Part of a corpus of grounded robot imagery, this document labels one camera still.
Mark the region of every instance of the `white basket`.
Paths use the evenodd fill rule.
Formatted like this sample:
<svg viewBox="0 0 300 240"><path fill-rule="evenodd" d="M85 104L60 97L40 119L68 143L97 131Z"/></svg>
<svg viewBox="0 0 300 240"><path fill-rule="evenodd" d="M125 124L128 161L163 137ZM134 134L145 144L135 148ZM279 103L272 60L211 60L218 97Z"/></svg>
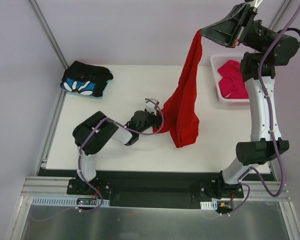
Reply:
<svg viewBox="0 0 300 240"><path fill-rule="evenodd" d="M228 99L221 95L219 82L222 76L219 74L218 69L221 68L227 61L233 60L240 63L243 58L243 54L240 55L219 55L215 54L210 57L213 76L215 80L216 90L219 97L219 102L222 105L249 105L249 99Z"/></svg>

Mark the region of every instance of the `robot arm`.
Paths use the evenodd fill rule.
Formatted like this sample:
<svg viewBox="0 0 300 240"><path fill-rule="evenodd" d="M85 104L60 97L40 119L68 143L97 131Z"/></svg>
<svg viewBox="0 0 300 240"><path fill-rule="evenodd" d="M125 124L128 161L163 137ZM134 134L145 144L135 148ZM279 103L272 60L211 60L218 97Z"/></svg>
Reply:
<svg viewBox="0 0 300 240"><path fill-rule="evenodd" d="M215 183L206 189L205 192L214 198L221 198L224 192L236 191L239 179L247 175L251 167L263 165L277 157L272 133L280 154L289 149L289 141L282 140L276 118L275 66L287 65L290 58L297 53L300 41L283 34L261 67L262 83L264 83L262 86L258 75L259 63L279 33L262 26L261 20L254 20L258 11L257 7L262 0L246 0L245 2L234 6L224 19L200 30L203 37L226 48L235 48L243 44L257 51L257 53L246 52L240 63L240 71L250 101L251 141L237 144L234 161L228 168L221 171ZM300 36L298 29L292 29Z"/></svg>
<svg viewBox="0 0 300 240"><path fill-rule="evenodd" d="M74 129L72 135L75 139L75 144L79 149L84 145L80 166L77 170L77 175L82 181L85 181L82 176L88 182L96 177L97 153L110 139L117 140L126 146L131 146L139 139L139 133L150 127L159 128L162 116L153 104L156 103L158 105L159 102L154 98L150 100L151 102L149 100L145 101L145 109L136 111L125 126L98 111Z"/></svg>

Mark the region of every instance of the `white wall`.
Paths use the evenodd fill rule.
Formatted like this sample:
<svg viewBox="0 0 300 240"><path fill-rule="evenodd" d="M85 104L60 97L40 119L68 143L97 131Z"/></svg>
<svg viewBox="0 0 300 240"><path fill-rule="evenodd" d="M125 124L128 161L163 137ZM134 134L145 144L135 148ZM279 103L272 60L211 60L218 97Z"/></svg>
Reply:
<svg viewBox="0 0 300 240"><path fill-rule="evenodd" d="M63 69L26 0L0 0L0 240L38 162Z"/></svg>
<svg viewBox="0 0 300 240"><path fill-rule="evenodd" d="M183 65L198 29L223 19L243 0L37 0L67 63ZM263 1L269 25L283 0ZM201 65L226 49L202 40Z"/></svg>
<svg viewBox="0 0 300 240"><path fill-rule="evenodd" d="M280 22L278 30L288 22L299 2L300 0L293 1L291 8ZM292 27L300 29L300 15ZM290 141L290 150L282 158L286 169L287 183L300 220L300 49L289 65L277 67L276 73L277 119L282 137Z"/></svg>

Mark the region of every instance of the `white tabletop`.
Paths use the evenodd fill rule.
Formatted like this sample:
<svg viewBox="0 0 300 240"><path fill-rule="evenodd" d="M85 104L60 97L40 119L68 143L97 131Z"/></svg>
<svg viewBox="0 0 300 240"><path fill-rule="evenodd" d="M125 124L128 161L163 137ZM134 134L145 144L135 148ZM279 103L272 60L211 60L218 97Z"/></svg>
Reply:
<svg viewBox="0 0 300 240"><path fill-rule="evenodd" d="M102 98L67 94L46 164L47 169L75 170L78 151L72 132L75 127L102 111L125 124L144 98L155 98L160 106L173 94L182 66L106 65L114 75ZM169 132L140 136L132 146L110 140L97 154L96 170L157 172L219 172L236 157L236 144L250 141L249 106L222 106L218 102L211 67L197 73L195 113L199 136L195 144L176 148ZM260 166L269 173L268 165Z"/></svg>

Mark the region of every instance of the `pink fabric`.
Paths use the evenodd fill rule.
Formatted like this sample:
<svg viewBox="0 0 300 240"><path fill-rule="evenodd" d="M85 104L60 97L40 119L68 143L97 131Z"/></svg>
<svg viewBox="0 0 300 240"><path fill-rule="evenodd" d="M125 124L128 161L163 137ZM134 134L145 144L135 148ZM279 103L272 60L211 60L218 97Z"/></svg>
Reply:
<svg viewBox="0 0 300 240"><path fill-rule="evenodd" d="M240 63L229 60L218 69L222 76L220 92L225 99L248 99L248 92L240 72Z"/></svg>

